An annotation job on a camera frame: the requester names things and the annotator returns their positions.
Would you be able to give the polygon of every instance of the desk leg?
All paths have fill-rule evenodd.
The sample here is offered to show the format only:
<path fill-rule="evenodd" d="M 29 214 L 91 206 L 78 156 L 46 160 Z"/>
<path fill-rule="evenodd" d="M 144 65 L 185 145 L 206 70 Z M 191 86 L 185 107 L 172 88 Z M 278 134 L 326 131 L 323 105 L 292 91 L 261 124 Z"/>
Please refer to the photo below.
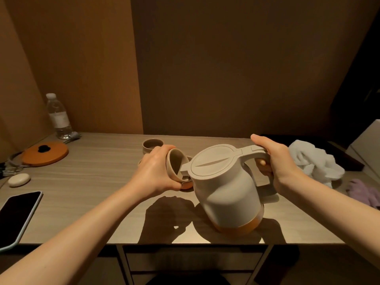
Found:
<path fill-rule="evenodd" d="M 131 271 L 129 270 L 128 260 L 126 259 L 126 255 L 124 253 L 123 245 L 117 244 L 117 253 L 119 254 L 119 258 L 121 260 L 121 264 L 123 265 L 123 270 L 126 276 L 126 280 L 128 281 L 128 285 L 133 285 L 133 279 L 131 275 Z"/>
<path fill-rule="evenodd" d="M 263 255 L 261 256 L 259 263 L 257 263 L 251 277 L 248 279 L 247 285 L 254 285 L 254 278 L 256 277 L 257 273 L 259 273 L 261 266 L 264 264 L 266 258 L 268 257 L 269 253 L 271 252 L 273 248 L 273 245 L 268 245 L 268 248 L 265 250 Z"/>

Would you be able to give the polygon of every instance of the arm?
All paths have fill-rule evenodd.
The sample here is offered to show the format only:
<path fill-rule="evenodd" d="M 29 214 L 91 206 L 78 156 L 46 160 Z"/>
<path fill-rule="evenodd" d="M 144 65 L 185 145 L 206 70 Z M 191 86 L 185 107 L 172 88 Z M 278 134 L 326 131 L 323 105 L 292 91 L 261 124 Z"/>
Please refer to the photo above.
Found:
<path fill-rule="evenodd" d="M 166 155 L 172 148 L 164 145 L 146 154 L 128 184 L 2 273 L 0 284 L 77 282 L 135 206 L 166 190 L 181 188 L 166 174 Z"/>
<path fill-rule="evenodd" d="M 251 139 L 271 155 L 270 166 L 256 163 L 265 175 L 273 172 L 277 192 L 380 269 L 380 211 L 306 176 L 285 145 L 257 135 Z"/>

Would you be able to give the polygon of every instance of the white towel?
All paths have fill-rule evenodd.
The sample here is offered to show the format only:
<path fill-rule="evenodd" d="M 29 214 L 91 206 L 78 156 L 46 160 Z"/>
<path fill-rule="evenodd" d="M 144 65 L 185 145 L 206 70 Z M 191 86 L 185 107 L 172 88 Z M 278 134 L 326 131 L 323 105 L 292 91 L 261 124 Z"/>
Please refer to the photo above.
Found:
<path fill-rule="evenodd" d="M 313 144 L 296 140 L 289 146 L 289 152 L 296 165 L 314 180 L 331 187 L 332 180 L 338 180 L 344 175 L 344 169 L 335 163 L 332 155 Z"/>

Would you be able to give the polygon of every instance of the person's right arm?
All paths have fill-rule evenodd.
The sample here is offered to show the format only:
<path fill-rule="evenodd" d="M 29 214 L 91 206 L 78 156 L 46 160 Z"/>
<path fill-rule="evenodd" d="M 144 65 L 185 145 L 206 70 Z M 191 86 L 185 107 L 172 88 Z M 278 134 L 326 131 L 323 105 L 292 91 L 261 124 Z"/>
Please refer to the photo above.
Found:
<path fill-rule="evenodd" d="M 273 172 L 277 192 L 380 269 L 380 211 L 305 175 L 287 146 L 257 135 L 251 139 L 271 155 L 270 166 L 256 163 L 264 174 Z"/>

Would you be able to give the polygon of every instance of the white kettle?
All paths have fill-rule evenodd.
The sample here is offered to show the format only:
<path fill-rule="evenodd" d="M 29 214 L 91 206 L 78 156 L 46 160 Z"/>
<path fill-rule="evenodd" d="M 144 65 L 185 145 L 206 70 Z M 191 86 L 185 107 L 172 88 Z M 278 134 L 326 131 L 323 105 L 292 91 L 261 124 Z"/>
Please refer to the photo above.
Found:
<path fill-rule="evenodd" d="M 260 223 L 264 206 L 260 196 L 276 194 L 270 184 L 257 187 L 253 174 L 244 163 L 252 158 L 269 162 L 269 154 L 260 146 L 235 148 L 220 144 L 199 152 L 180 172 L 192 178 L 195 195 L 217 230 L 230 236 L 250 233 Z"/>

